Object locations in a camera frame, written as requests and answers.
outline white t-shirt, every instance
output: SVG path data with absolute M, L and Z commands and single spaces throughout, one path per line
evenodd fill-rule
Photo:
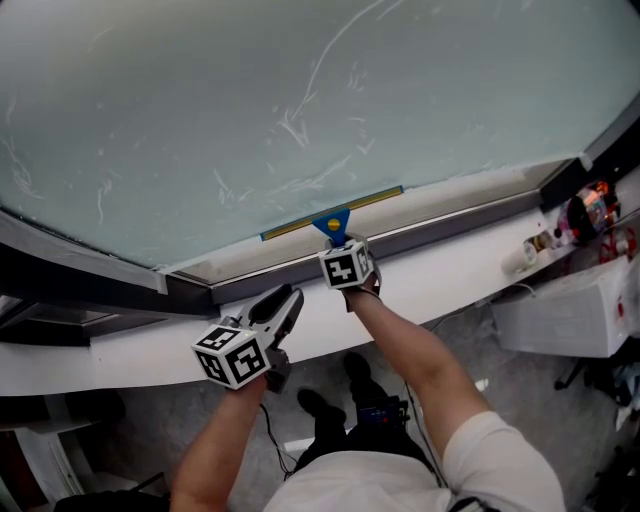
M 416 459 L 378 452 L 319 457 L 276 492 L 265 512 L 446 512 L 477 497 L 500 512 L 564 512 L 547 461 L 494 412 L 464 423 L 444 453 L 440 489 Z

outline gray floor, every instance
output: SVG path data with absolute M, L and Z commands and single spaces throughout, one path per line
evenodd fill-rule
M 500 349 L 488 307 L 472 308 L 451 317 L 437 332 L 474 380 L 489 380 L 485 391 L 489 403 L 547 457 L 560 478 L 568 510 L 578 510 L 594 483 L 594 473 L 602 469 L 615 444 L 632 435 L 631 426 L 616 435 L 613 401 L 585 388 L 581 379 L 567 390 L 555 391 L 554 381 L 568 373 L 574 361 Z M 375 345 L 364 345 L 358 351 L 368 359 L 374 378 L 389 394 L 403 393 L 403 381 Z M 354 424 L 342 355 L 331 354 L 295 365 L 285 393 L 265 396 L 274 434 L 281 444 L 313 436 L 312 419 L 295 399 L 301 386 L 314 388 L 334 405 L 343 406 L 348 413 L 348 426 Z M 99 466 L 94 470 L 107 470 L 138 481 L 165 471 L 170 481 L 181 455 L 204 426 L 221 392 L 208 382 L 121 390 L 126 418 L 117 424 L 92 427 L 93 433 L 87 438 L 90 460 Z M 419 440 L 413 422 L 410 433 Z M 261 510 L 281 482 L 275 450 L 261 414 L 230 509 Z

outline white box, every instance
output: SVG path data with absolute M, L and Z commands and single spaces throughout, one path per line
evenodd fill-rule
M 619 308 L 626 257 L 555 279 L 492 306 L 500 346 L 577 357 L 610 357 L 628 338 Z
M 318 258 L 327 286 L 335 290 L 364 284 L 373 271 L 364 242 L 349 240 L 343 247 L 319 252 Z
M 258 333 L 212 325 L 191 345 L 207 378 L 238 389 L 271 367 Z

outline frosted glass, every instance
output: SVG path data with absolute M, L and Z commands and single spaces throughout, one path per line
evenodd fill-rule
M 149 267 L 589 145 L 627 0 L 5 0 L 0 202 Z

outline forearm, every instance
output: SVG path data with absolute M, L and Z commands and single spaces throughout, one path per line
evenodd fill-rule
M 350 303 L 391 366 L 416 391 L 437 383 L 444 371 L 460 367 L 437 336 L 405 320 L 375 297 L 355 293 Z
M 266 380 L 225 393 L 189 447 L 171 489 L 172 512 L 222 511 L 238 475 Z
M 391 366 L 417 393 L 425 426 L 442 457 L 454 432 L 475 414 L 489 410 L 487 402 L 436 335 L 369 294 L 356 292 L 348 298 Z

